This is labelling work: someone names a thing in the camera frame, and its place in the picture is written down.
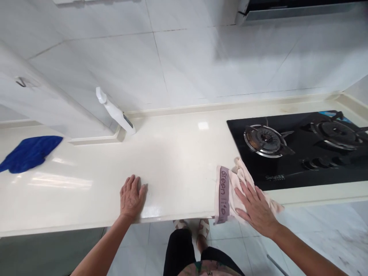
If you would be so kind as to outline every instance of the kitchen floor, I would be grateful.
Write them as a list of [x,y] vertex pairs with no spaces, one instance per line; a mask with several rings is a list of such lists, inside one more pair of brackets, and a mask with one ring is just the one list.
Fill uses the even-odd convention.
[[[278,220],[348,275],[368,275],[368,226],[350,204],[289,208]],[[199,220],[191,221],[197,225]],[[213,225],[208,244],[227,253],[245,275],[280,275],[269,254],[290,276],[304,273],[268,238],[237,221]],[[132,225],[108,276],[163,274],[171,221]],[[200,254],[194,246],[196,260]]]

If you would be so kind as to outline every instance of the white spray bottle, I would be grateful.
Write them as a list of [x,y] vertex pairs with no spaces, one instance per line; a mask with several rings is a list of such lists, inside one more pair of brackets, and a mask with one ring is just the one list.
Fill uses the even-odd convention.
[[128,135],[135,134],[136,130],[129,119],[124,115],[124,113],[117,108],[112,102],[110,102],[106,94],[102,91],[100,87],[96,87],[96,96],[99,102],[104,105],[110,116],[119,124],[122,128],[126,130]]

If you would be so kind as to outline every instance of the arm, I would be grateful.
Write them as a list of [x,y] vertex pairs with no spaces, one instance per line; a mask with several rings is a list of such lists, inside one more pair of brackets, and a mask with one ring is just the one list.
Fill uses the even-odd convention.
[[138,192],[139,177],[128,177],[120,190],[120,216],[104,237],[91,249],[71,276],[106,276],[116,252],[144,204],[147,184]]
[[245,221],[265,237],[272,239],[286,255],[307,275],[347,276],[325,257],[317,253],[287,227],[280,224],[272,214],[265,196],[256,186],[241,183],[244,194],[236,188],[235,192],[246,208],[246,212],[237,209],[237,213]]

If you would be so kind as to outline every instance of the person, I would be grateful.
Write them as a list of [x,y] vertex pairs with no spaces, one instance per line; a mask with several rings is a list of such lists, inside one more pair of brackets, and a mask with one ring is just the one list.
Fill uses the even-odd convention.
[[[143,208],[147,184],[138,188],[139,179],[134,175],[126,179],[120,190],[119,217],[76,267],[71,274],[72,276],[107,275],[124,235]],[[273,240],[307,276],[346,275],[329,260],[305,244],[286,226],[280,224],[258,187],[254,190],[250,185],[246,186],[241,183],[241,189],[242,191],[237,189],[235,192],[244,204],[246,212],[237,210],[238,214],[261,235]],[[201,220],[197,238],[201,261],[196,262],[191,231],[184,221],[176,223],[177,229],[171,234],[166,251],[164,276],[244,276],[228,255],[207,245],[206,237],[209,232],[207,225],[208,220]]]

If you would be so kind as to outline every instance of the stove brand logo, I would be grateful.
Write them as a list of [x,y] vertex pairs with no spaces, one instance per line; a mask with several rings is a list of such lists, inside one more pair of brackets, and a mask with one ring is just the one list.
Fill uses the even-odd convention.
[[285,180],[285,176],[283,174],[279,174],[276,176],[266,176],[266,179],[270,181]]

